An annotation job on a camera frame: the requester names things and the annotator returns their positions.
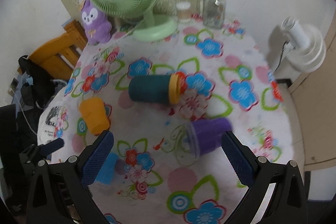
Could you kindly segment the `teal bottle with yellow cap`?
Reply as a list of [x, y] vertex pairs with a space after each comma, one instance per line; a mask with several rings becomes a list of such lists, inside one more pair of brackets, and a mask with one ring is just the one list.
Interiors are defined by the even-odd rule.
[[129, 84], [128, 94], [134, 102], [177, 105], [181, 95], [180, 75], [135, 76]]

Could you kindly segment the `blue plastic cup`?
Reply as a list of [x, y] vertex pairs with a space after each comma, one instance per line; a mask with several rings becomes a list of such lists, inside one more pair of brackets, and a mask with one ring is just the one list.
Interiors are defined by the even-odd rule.
[[110, 185], [114, 178], [114, 169], [118, 161], [115, 153], [110, 153], [102, 165], [95, 181], [103, 185]]

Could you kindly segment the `black clothing pile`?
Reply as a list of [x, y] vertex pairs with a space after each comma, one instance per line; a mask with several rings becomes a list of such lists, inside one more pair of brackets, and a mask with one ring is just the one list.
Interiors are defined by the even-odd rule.
[[68, 82], [62, 79], [54, 79], [45, 69], [21, 56], [18, 59], [22, 76], [26, 76], [21, 87], [22, 100], [27, 106], [44, 110], [56, 95], [59, 87], [67, 86]]

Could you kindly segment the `purple plastic cup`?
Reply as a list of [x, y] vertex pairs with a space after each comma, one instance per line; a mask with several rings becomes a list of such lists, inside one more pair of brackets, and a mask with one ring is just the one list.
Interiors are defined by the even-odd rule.
[[186, 125], [190, 151], [195, 157], [211, 153], [221, 146], [222, 135], [231, 131], [231, 122], [226, 118], [200, 119]]

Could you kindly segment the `purple plush toy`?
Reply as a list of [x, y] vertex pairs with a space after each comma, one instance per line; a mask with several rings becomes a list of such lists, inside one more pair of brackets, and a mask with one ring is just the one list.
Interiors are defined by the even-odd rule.
[[88, 44], [107, 43], [112, 35], [112, 24], [106, 14], [100, 11], [90, 0], [84, 0], [81, 7], [81, 19]]

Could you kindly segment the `glass jar with green lid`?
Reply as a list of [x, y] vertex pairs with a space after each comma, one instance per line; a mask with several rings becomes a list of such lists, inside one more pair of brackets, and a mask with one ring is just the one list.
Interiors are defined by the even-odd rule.
[[226, 0], [198, 0], [198, 9], [205, 26], [214, 29], [222, 28], [225, 19]]

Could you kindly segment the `orange plastic cup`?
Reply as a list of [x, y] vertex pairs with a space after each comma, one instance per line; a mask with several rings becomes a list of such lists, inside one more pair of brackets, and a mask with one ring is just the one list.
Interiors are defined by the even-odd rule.
[[93, 135], [100, 135], [110, 128], [110, 121], [101, 98], [92, 97], [83, 100], [79, 105], [79, 111]]

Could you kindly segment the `floral tablecloth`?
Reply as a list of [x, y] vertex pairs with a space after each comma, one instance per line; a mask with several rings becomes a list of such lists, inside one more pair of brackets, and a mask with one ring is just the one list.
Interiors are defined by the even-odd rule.
[[[177, 105], [130, 99], [135, 76], [173, 73], [182, 79]], [[123, 27], [108, 44], [86, 46], [67, 87], [49, 105], [66, 107], [69, 122], [52, 162], [95, 141], [79, 111], [89, 97], [104, 102], [118, 156], [112, 183], [90, 186], [110, 223], [223, 223], [234, 210], [246, 187], [221, 148], [201, 157], [190, 153], [184, 129], [191, 121], [227, 118], [256, 155], [279, 163], [294, 155], [278, 84], [237, 20], [214, 30], [195, 16], [155, 43], [138, 42]]]

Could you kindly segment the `orange wooden chair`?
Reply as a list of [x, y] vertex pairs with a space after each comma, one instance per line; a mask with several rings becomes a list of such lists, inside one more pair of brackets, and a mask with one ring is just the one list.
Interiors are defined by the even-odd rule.
[[28, 59], [53, 79], [68, 81], [88, 39], [77, 20], [71, 19], [64, 30], [64, 34], [37, 48]]

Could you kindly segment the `white floor fan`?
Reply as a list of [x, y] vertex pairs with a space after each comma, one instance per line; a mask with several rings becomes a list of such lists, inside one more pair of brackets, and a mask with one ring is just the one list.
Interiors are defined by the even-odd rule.
[[303, 73], [316, 71], [326, 57], [326, 44], [321, 31], [312, 24], [301, 24], [292, 16], [284, 19], [280, 28], [291, 44], [291, 48], [285, 50], [285, 58], [291, 66]]

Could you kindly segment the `small clear container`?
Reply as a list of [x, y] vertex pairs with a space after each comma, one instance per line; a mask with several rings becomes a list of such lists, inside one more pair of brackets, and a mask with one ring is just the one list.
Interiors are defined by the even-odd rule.
[[177, 2], [175, 5], [177, 19], [181, 23], [187, 23], [191, 20], [191, 4], [190, 2]]

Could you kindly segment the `white printed bag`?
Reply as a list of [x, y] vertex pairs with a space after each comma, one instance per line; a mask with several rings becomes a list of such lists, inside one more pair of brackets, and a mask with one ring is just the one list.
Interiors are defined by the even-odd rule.
[[38, 145], [62, 138], [68, 128], [68, 109], [59, 105], [49, 107], [39, 118]]

